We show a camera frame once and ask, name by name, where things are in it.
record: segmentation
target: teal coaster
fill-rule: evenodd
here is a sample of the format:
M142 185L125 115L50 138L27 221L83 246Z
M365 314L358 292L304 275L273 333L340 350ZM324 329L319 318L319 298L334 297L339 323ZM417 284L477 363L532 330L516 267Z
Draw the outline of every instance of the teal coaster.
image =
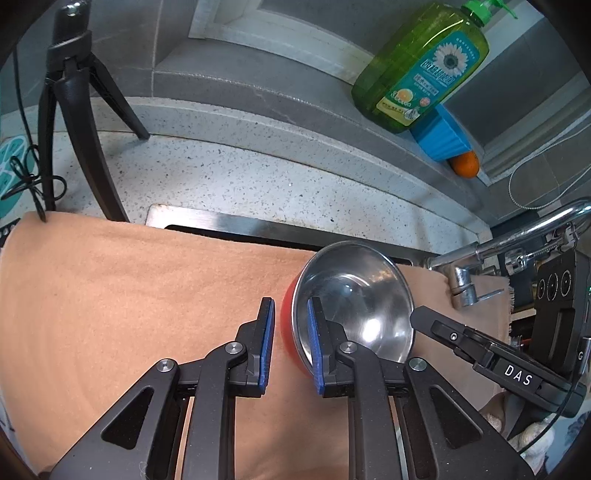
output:
M10 157L14 155L22 162L26 150L27 139L23 135L7 138L0 145L0 197L18 183L18 177L10 168ZM29 154L27 157L27 168L30 172L34 173L34 167L35 161L33 160L33 156ZM22 192L6 200L0 200L0 218L5 217L12 210L21 195Z

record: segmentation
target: speckled countertop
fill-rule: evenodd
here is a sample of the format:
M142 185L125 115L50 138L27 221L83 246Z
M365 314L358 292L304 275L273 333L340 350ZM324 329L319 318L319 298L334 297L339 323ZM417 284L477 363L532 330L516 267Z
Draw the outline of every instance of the speckled countertop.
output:
M250 150L153 135L99 134L115 186L135 223L150 205L192 207L445 253L476 240L467 229L391 194L317 168ZM68 181L58 209L101 216L65 133L54 170ZM30 209L23 195L14 213Z

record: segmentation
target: green pump dispenser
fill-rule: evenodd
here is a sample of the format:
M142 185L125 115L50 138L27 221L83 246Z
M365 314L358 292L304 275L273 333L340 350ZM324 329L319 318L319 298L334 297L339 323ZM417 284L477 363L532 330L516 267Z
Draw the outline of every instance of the green pump dispenser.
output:
M480 29L492 18L492 7L517 18L502 0L468 0L461 8L432 3L418 10L357 78L351 92L356 107L394 133L427 115L488 55Z

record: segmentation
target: white flower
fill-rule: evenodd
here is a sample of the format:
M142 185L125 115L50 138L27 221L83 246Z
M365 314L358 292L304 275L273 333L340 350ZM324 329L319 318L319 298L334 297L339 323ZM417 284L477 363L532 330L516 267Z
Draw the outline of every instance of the white flower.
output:
M467 68L468 55L462 52L462 47L453 43L439 45L435 51L433 62L448 75L461 76Z

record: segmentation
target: blue container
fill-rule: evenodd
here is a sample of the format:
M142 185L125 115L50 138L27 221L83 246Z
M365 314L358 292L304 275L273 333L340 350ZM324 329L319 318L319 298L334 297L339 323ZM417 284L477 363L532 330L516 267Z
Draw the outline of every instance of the blue container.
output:
M466 134L442 104L415 122L410 131L419 146L434 161L448 160L472 149Z

